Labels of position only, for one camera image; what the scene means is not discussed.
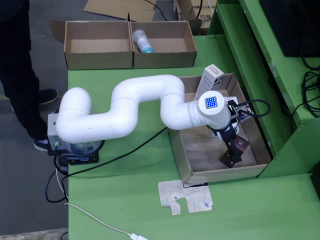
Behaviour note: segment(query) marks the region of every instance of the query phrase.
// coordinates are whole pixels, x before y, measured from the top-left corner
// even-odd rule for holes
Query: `blue led matrix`
[[[214,97],[206,98],[206,99],[205,99],[205,107],[206,107],[207,109],[212,109],[212,108],[218,107],[217,98],[216,98],[215,96],[214,96]]]

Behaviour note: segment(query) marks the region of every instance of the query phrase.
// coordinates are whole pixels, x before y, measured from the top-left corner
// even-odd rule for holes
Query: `white cable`
[[[61,191],[62,191],[63,193],[65,193],[64,190],[63,190],[63,188],[62,188],[62,186],[61,186],[61,184],[60,184],[59,177],[58,177],[58,170],[57,170],[57,169],[55,169],[55,175],[56,175],[56,180],[58,181],[58,184],[59,184],[59,187],[60,187]]]
[[[207,1],[207,2],[208,2],[208,4],[209,4],[209,7],[210,7],[210,9],[211,9],[212,14],[214,14],[214,10],[213,10],[213,8],[212,8],[212,6],[211,6],[210,1],[209,1],[209,0],[206,0],[206,1]]]
[[[111,228],[111,229],[113,229],[113,230],[116,230],[116,231],[118,231],[118,232],[120,232],[120,233],[127,234],[128,236],[131,236],[130,233],[128,233],[128,232],[126,232],[126,231],[122,231],[122,230],[120,230],[120,229],[118,229],[118,228],[115,228],[115,227],[113,227],[113,226],[110,226],[110,225],[106,224],[105,222],[99,220],[98,218],[96,218],[95,216],[93,216],[92,214],[90,214],[89,212],[83,210],[81,207],[78,207],[78,206],[76,206],[76,205],[74,205],[74,204],[72,204],[72,203],[65,203],[64,205],[72,206],[72,207],[74,207],[74,208],[82,211],[83,213],[87,214],[88,216],[92,217],[93,219],[97,220],[99,223],[105,225],[106,227]]]
[[[116,230],[117,232],[120,232],[120,233],[123,233],[123,234],[128,235],[128,236],[130,237],[130,239],[132,239],[132,240],[148,240],[148,239],[145,238],[144,236],[136,235],[135,233],[130,234],[130,233],[126,232],[126,231],[122,231],[122,230],[120,230],[120,229],[118,229],[118,228],[115,228],[115,227],[113,227],[113,226],[110,226],[110,225],[106,224],[105,222],[101,221],[100,219],[96,218],[96,217],[93,216],[91,213],[87,212],[86,210],[83,210],[81,207],[78,207],[77,205],[74,205],[74,204],[72,204],[72,203],[65,203],[64,205],[65,205],[65,206],[67,206],[67,205],[68,205],[68,206],[72,206],[72,207],[80,210],[81,212],[83,212],[83,213],[87,214],[88,216],[92,217],[94,220],[98,221],[98,222],[101,223],[102,225],[104,225],[104,226],[106,226],[106,227],[108,227],[108,228],[110,228],[110,229]]]

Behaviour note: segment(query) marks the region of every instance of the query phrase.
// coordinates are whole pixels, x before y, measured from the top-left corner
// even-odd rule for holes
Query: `paper sheet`
[[[181,213],[178,199],[185,198],[189,213],[212,210],[213,202],[208,186],[184,188],[181,180],[163,181],[158,183],[161,206],[171,207],[172,215]]]

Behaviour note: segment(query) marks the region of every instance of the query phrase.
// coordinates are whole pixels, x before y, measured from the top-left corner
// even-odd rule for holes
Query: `green workbench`
[[[242,76],[225,35],[197,36],[197,58],[192,68],[69,71],[69,88],[82,87],[92,97],[93,109],[110,108],[113,88],[133,77],[172,74],[201,75],[217,64],[225,73]],[[160,101],[139,106],[136,129],[127,137],[108,140],[99,163],[127,153],[164,127]],[[88,166],[70,166],[70,172]],[[69,202],[84,208],[113,227],[141,234],[150,240],[171,239],[318,239],[320,202],[308,174],[209,184],[212,211],[188,213],[185,199],[181,215],[162,207],[158,182],[180,175],[167,131],[137,152],[116,162],[69,178]],[[125,240],[82,212],[69,208],[69,239]]]

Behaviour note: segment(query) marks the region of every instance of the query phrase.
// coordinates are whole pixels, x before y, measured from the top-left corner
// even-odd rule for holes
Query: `black pants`
[[[0,22],[0,80],[29,136],[44,140],[47,124],[39,112],[39,80],[32,69],[30,50],[29,0],[26,0],[13,18]]]

